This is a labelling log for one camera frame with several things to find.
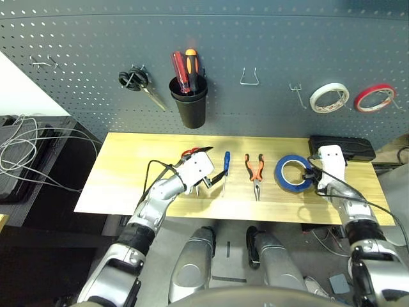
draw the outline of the blue screwdriver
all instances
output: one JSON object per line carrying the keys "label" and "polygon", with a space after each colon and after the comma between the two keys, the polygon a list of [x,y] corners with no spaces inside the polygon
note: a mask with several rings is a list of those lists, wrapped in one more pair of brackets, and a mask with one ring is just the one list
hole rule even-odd
{"label": "blue screwdriver", "polygon": [[225,152],[224,153],[224,183],[223,183],[223,192],[222,196],[224,196],[224,190],[226,188],[226,177],[229,175],[229,164],[230,164],[230,152]]}

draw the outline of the white tape roll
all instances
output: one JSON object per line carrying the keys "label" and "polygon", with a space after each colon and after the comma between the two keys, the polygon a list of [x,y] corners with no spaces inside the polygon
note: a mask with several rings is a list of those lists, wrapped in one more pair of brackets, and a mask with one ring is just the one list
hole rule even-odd
{"label": "white tape roll", "polygon": [[[333,104],[325,107],[317,106],[317,100],[320,97],[330,91],[336,91],[340,95],[339,100],[334,102]],[[350,92],[346,89],[345,85],[341,83],[330,83],[327,85],[322,86],[321,88],[317,89],[310,97],[309,104],[311,105],[311,109],[317,113],[329,113],[338,110],[342,107],[349,99]]]}

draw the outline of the blue tape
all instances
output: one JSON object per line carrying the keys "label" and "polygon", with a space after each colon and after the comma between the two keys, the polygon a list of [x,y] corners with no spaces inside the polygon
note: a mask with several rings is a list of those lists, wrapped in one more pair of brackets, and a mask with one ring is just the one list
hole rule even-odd
{"label": "blue tape", "polygon": [[275,175],[276,180],[278,181],[278,184],[284,190],[288,190],[288,191],[296,192],[296,193],[299,193],[299,192],[302,192],[308,189],[311,186],[311,184],[313,184],[313,181],[311,179],[304,180],[300,184],[292,184],[284,178],[282,169],[289,162],[299,163],[304,168],[311,169],[311,165],[309,164],[307,159],[300,157],[299,155],[286,155],[285,157],[281,158],[280,161],[275,166],[274,175]]}

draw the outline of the black pen holder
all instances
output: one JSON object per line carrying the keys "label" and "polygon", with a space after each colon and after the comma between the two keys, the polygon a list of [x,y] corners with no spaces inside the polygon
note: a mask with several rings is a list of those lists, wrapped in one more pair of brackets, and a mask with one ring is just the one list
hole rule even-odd
{"label": "black pen holder", "polygon": [[181,120],[186,127],[191,129],[203,126],[206,120],[206,79],[199,75],[197,85],[199,90],[195,93],[183,94],[177,78],[173,78],[169,83],[169,89],[178,105]]}

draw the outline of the screwdriver handle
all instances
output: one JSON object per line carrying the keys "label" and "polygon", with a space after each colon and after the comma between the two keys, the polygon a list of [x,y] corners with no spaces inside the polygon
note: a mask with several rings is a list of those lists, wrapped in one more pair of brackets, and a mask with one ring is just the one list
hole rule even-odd
{"label": "screwdriver handle", "polygon": [[197,60],[197,52],[194,49],[187,49],[185,55],[190,90],[195,92],[199,90],[199,86],[197,85],[197,75],[199,75],[199,61]]}
{"label": "screwdriver handle", "polygon": [[263,156],[262,153],[258,155],[258,161],[259,161],[259,166],[258,166],[258,172],[257,172],[256,179],[262,181],[262,179],[263,179],[262,172],[263,172],[263,168],[264,168],[264,156]]}
{"label": "screwdriver handle", "polygon": [[174,72],[176,73],[176,78],[180,85],[180,91],[184,94],[190,92],[189,80],[187,79],[185,64],[183,63],[183,58],[179,51],[172,53],[171,55],[172,64],[174,67]]}
{"label": "screwdriver handle", "polygon": [[244,156],[244,164],[245,164],[245,168],[249,172],[250,181],[253,181],[254,180],[254,174],[253,174],[253,170],[252,170],[251,164],[250,164],[250,155],[248,153],[245,154],[245,156]]}
{"label": "screwdriver handle", "polygon": [[224,175],[228,176],[229,175],[229,164],[230,164],[230,152],[225,152],[224,153]]}

